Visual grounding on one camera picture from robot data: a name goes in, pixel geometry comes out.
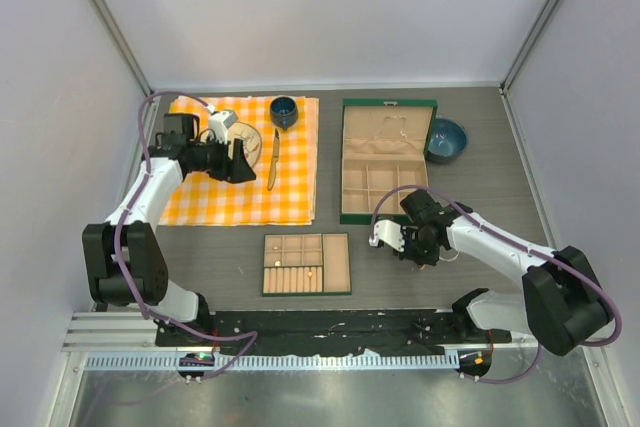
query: orange checkered cloth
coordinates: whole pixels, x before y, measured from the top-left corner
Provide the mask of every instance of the orange checkered cloth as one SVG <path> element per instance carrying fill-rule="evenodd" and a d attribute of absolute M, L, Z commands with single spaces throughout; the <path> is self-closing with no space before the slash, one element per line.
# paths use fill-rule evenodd
<path fill-rule="evenodd" d="M 253 170 L 254 182 L 232 185 L 194 172 L 174 192 L 161 225 L 308 225 L 315 215 L 318 153 L 318 99 L 296 97 L 299 117 L 286 132 L 280 129 L 280 158 L 276 182 L 267 191 L 275 126 L 269 105 L 275 97 L 205 98 L 217 110 L 232 109 L 239 122 L 253 126 L 262 137 L 262 152 Z M 171 113 L 191 113 L 206 128 L 209 113 L 195 100 L 179 97 Z"/>

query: dark blue mug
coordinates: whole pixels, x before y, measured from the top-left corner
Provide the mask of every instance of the dark blue mug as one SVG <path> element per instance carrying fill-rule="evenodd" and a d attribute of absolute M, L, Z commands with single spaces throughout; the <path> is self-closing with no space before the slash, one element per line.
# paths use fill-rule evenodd
<path fill-rule="evenodd" d="M 269 108 L 271 122 L 282 130 L 293 127 L 298 120 L 298 105 L 291 97 L 276 97 Z"/>

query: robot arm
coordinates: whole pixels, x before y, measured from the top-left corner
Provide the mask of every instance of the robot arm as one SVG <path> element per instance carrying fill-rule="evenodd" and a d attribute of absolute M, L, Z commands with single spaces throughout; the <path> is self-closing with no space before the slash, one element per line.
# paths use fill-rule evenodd
<path fill-rule="evenodd" d="M 155 237 L 155 229 L 173 192 L 191 172 L 206 172 L 215 180 L 241 183 L 256 175 L 244 157 L 243 141 L 233 148 L 228 129 L 237 116 L 233 111 L 210 108 L 208 129 L 201 141 L 199 118 L 191 114 L 166 114 L 164 131 L 149 148 L 150 171 L 143 161 L 140 173 L 124 201 L 104 223 L 88 225 L 82 234 L 91 296 L 96 302 L 125 306 L 135 299 L 115 259 L 114 234 L 123 212 L 127 217 L 120 237 L 127 268 L 144 303 L 153 311 L 210 332 L 209 309 L 204 297 L 169 280 L 167 265 Z M 135 192 L 149 175 L 146 188 L 130 209 Z"/>
<path fill-rule="evenodd" d="M 451 206 L 442 208 L 422 191 L 407 196 L 401 206 L 411 225 L 378 220 L 369 239 L 373 247 L 387 244 L 400 259 L 420 265 L 435 265 L 440 247 L 455 249 L 483 261 L 522 289 L 518 294 L 477 289 L 454 303 L 454 310 L 462 307 L 466 320 L 476 328 L 533 334 L 550 352 L 565 355 L 612 320 L 608 305 L 595 292 L 550 262 L 529 254 L 535 250 L 560 259 L 598 284 L 579 250 L 567 247 L 558 252 L 531 244 L 461 206 L 476 224 Z M 489 229 L 513 243 L 526 245 L 527 252 L 496 239 L 487 232 Z"/>

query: butter knife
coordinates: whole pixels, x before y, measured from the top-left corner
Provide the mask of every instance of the butter knife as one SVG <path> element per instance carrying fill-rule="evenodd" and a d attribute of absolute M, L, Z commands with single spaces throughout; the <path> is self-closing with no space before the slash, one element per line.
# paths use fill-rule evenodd
<path fill-rule="evenodd" d="M 273 185 L 276 183 L 276 164 L 280 158 L 280 134 L 276 129 L 276 134 L 273 139 L 273 153 L 271 154 L 271 168 L 269 169 L 269 182 L 267 183 L 267 190 L 273 189 Z"/>

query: green jewelry box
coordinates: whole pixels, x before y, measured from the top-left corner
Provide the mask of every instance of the green jewelry box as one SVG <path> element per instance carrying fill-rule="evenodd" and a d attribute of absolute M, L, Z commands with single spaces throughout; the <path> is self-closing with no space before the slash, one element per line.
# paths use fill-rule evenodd
<path fill-rule="evenodd" d="M 344 99 L 340 223 L 366 225 L 376 204 L 400 185 L 428 185 L 425 155 L 438 102 L 421 99 Z M 406 223 L 392 195 L 380 214 Z"/>

